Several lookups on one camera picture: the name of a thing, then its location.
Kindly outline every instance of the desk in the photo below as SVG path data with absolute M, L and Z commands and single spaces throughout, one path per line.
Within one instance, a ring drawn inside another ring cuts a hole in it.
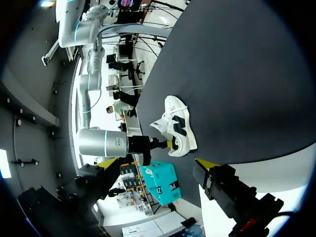
M 248 163 L 309 146 L 316 140 L 314 89 L 291 30 L 266 3 L 199 0 L 171 31 L 137 110 L 143 134 L 163 139 L 149 124 L 164 113 L 166 96 L 188 106 L 197 151 L 173 158 L 154 149 L 151 155 L 174 164 L 183 199 L 200 206 L 194 159 Z

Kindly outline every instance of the black logo on shoe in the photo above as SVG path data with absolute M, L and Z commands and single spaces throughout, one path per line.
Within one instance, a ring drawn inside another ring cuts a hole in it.
M 187 136 L 187 132 L 183 129 L 186 127 L 184 118 L 175 115 L 172 120 L 177 122 L 173 124 L 173 129 L 182 136 Z

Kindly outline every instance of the robotic arm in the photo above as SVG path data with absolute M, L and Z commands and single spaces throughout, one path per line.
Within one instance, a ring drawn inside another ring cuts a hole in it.
M 104 5 L 91 7 L 80 21 L 85 0 L 59 0 L 61 6 L 59 45 L 71 47 L 93 44 L 88 52 L 87 75 L 79 76 L 77 86 L 81 128 L 77 133 L 81 155 L 98 157 L 125 157 L 128 153 L 142 153 L 141 165 L 150 164 L 150 150 L 167 147 L 166 142 L 157 139 L 150 142 L 149 137 L 127 137 L 125 132 L 90 129 L 91 105 L 88 92 L 101 89 L 101 65 L 104 57 L 102 34 L 104 33 L 147 33 L 168 37 L 170 31 L 140 24 L 103 26 L 103 20 L 116 3 L 108 9 Z

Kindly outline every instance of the wire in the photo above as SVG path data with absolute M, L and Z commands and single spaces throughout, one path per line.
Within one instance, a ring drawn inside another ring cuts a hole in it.
M 115 44 L 115 43 L 102 43 L 102 44 L 117 45 L 117 44 Z M 141 50 L 143 50 L 143 51 L 146 51 L 146 52 L 150 52 L 150 53 L 153 53 L 152 51 L 149 51 L 149 50 L 145 50 L 145 49 L 143 49 L 143 48 L 138 48 L 138 47 L 134 47 L 134 46 L 133 46 L 133 48 L 137 48 L 137 49 L 141 49 Z
M 55 84 L 62 85 L 62 84 L 64 84 L 65 82 L 67 82 L 67 81 L 65 80 L 65 81 L 63 81 L 62 83 L 59 83 L 59 82 L 54 81 L 54 85 L 55 85 Z
M 18 162 L 18 157 L 16 155 L 16 147 L 15 147 L 15 127 L 16 127 L 15 126 L 15 121 L 16 121 L 16 116 L 13 117 L 13 151 L 14 151 L 15 159 Z M 19 180 L 19 184 L 20 184 L 21 190 L 24 191 L 24 188 L 23 188 L 23 185 L 22 185 L 22 182 L 21 182 L 21 178 L 20 178 L 20 174 L 19 174 L 17 166 L 16 166 L 16 174 L 17 174 L 17 177 L 18 177 L 18 180 Z
M 166 40 L 165 40 L 165 39 L 155 39 L 155 38 L 143 37 L 143 36 L 139 36 L 138 38 L 150 39 L 150 40 L 153 40 L 153 41 L 162 41 L 162 42 L 166 42 Z
M 144 21 L 143 23 L 155 24 L 155 25 L 161 25 L 161 26 L 168 26 L 168 25 L 166 25 L 166 24 L 160 24 L 160 23 L 154 23 L 154 22 L 146 22 L 146 21 Z
M 178 20 L 178 18 L 177 18 L 176 16 L 172 15 L 170 12 L 168 12 L 168 11 L 162 9 L 161 7 L 157 7 L 157 6 L 155 6 L 155 7 L 158 8 L 158 9 L 160 9 L 160 10 L 162 10 L 162 11 L 164 11 L 164 12 L 166 12 L 166 13 L 168 13 L 169 15 L 173 16 L 174 18 L 176 18 L 176 19 Z
M 138 23 L 129 23 L 129 24 L 124 24 L 123 26 L 131 26 L 131 25 L 139 25 Z M 113 25 L 113 26 L 103 26 L 100 30 L 100 32 L 98 33 L 97 37 L 100 39 L 108 39 L 108 38 L 112 38 L 112 37 L 117 37 L 117 36 L 125 36 L 125 35 L 130 35 L 131 33 L 128 34 L 123 34 L 123 35 L 114 35 L 114 36 L 107 36 L 107 37 L 101 37 L 100 34 L 102 34 L 104 31 L 108 30 L 108 29 L 112 29 L 112 28 L 116 28 L 116 27 L 121 27 L 122 25 Z
M 106 43 L 121 43 L 121 42 L 117 42 L 117 41 L 110 41 L 110 42 L 103 42 L 102 44 L 106 44 Z M 153 45 L 153 46 L 156 46 L 156 47 L 159 47 L 158 45 L 155 45 L 153 43 L 147 43 L 147 44 L 150 44 L 150 45 Z
M 164 6 L 168 6 L 169 8 L 171 8 L 171 9 L 173 9 L 173 10 L 178 10 L 178 11 L 181 11 L 181 12 L 183 12 L 184 10 L 183 9 L 181 9 L 181 8 L 179 8 L 179 7 L 177 7 L 177 6 L 174 6 L 174 5 L 171 5 L 171 4 L 167 4 L 167 3 L 165 3 L 165 2 L 161 2 L 161 1 L 153 1 L 154 3 L 157 3 L 157 4 L 160 4 L 160 5 L 164 5 Z
M 94 106 L 96 106 L 96 104 L 99 102 L 100 98 L 101 98 L 101 95 L 102 95 L 102 90 L 100 89 L 100 95 L 99 95 L 99 99 L 97 100 L 97 102 L 95 102 L 95 104 L 90 108 L 90 110 L 92 110 L 92 108 Z
M 156 55 L 156 57 L 158 57 L 158 55 L 154 52 L 154 50 L 149 46 L 149 44 L 147 44 L 147 42 L 145 42 L 142 38 L 140 38 L 140 40 L 142 41 L 142 42 L 144 42 L 149 48 L 150 48 L 150 50 Z
M 16 121 L 16 116 L 14 116 L 14 120 L 13 120 L 13 150 L 14 150 L 14 157 L 16 159 L 16 161 L 18 161 L 18 157 L 16 155 L 16 149 L 15 149 L 15 121 Z

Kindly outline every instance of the window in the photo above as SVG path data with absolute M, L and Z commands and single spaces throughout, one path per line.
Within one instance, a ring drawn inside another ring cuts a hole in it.
M 4 179 L 11 178 L 11 172 L 9 168 L 8 157 L 6 150 L 0 149 L 0 172 Z

